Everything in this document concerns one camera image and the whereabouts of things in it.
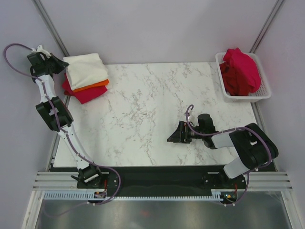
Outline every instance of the red cloth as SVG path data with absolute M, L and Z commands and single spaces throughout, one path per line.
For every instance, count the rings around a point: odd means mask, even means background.
M 225 90 L 232 96 L 247 96 L 249 94 L 249 85 L 246 79 L 227 63 L 222 63 L 219 66 Z
M 107 88 L 105 86 L 99 86 L 99 87 L 88 88 L 86 90 L 82 90 L 79 92 L 73 92 L 68 82 L 66 74 L 65 74 L 65 78 L 66 78 L 65 82 L 63 82 L 62 84 L 62 88 L 65 90 L 64 94 L 75 96 L 75 98 L 77 98 L 81 104 L 87 103 L 92 99 L 101 96 L 107 91 Z
M 223 61 L 244 76 L 251 93 L 254 93 L 259 89 L 261 86 L 261 78 L 256 63 L 250 56 L 242 53 L 239 48 L 228 49 Z

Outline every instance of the marble table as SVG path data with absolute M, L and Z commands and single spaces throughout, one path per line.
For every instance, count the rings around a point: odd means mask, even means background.
M 250 103 L 225 103 L 216 63 L 108 65 L 112 88 L 86 104 L 70 99 L 75 130 L 95 163 L 104 166 L 221 165 L 237 157 L 234 148 L 211 150 L 201 140 L 166 139 L 194 104 L 193 121 L 208 113 L 217 130 L 255 122 Z M 75 167 L 60 140 L 54 167 Z

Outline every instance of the folded cloth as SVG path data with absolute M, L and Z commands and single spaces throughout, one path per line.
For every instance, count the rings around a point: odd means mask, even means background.
M 86 90 L 86 89 L 89 89 L 89 88 L 92 88 L 92 87 L 100 87 L 100 86 L 106 86 L 109 84 L 109 80 L 104 80 L 102 82 L 99 82 L 99 83 L 94 83 L 94 84 L 91 84 L 91 85 L 88 85 L 88 86 L 85 86 L 85 87 L 81 87 L 81 88 L 77 88 L 75 90 L 73 90 L 73 92 L 80 92 L 80 91 L 83 91 L 83 90 Z
M 244 76 L 227 63 L 222 63 L 219 66 L 225 90 L 232 96 L 247 96 L 249 94 L 249 85 Z
M 228 49 L 223 61 L 227 62 L 231 68 L 235 68 L 246 79 L 251 93 L 256 92 L 261 86 L 261 77 L 256 63 L 250 56 L 242 53 L 239 48 Z
M 69 81 L 67 79 L 67 75 L 65 74 L 66 80 L 63 82 L 62 87 L 65 90 L 65 95 L 75 96 L 75 98 L 80 101 L 81 104 L 84 104 L 86 102 L 91 101 L 92 99 L 95 99 L 102 94 L 104 94 L 107 91 L 107 88 L 105 86 L 99 86 L 99 87 L 92 87 L 86 90 L 82 90 L 80 92 L 73 92 Z
M 97 53 L 68 56 L 67 78 L 72 90 L 102 82 L 108 79 L 108 71 Z

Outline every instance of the glass panel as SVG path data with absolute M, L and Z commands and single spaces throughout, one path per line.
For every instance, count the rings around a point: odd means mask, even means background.
M 79 201 L 44 201 L 58 214 Z M 51 219 L 42 214 L 43 229 L 290 229 L 280 192 L 248 192 L 235 207 L 204 201 L 112 201 L 81 206 Z

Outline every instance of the white wall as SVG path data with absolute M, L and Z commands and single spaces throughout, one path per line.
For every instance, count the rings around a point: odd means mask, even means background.
M 259 108 L 305 217 L 305 1 L 286 1 L 256 54 L 273 95 Z
M 35 109 L 40 101 L 38 87 L 11 70 L 2 51 L 6 45 L 19 42 L 29 47 L 43 44 L 59 58 L 62 53 L 30 0 L 3 1 L 0 21 L 0 228 L 18 229 L 35 175 L 47 163 L 53 133 Z M 29 73 L 29 53 L 12 47 L 8 58 L 16 68 Z
M 250 51 L 276 0 L 41 0 L 70 55 L 105 63 L 205 62 Z

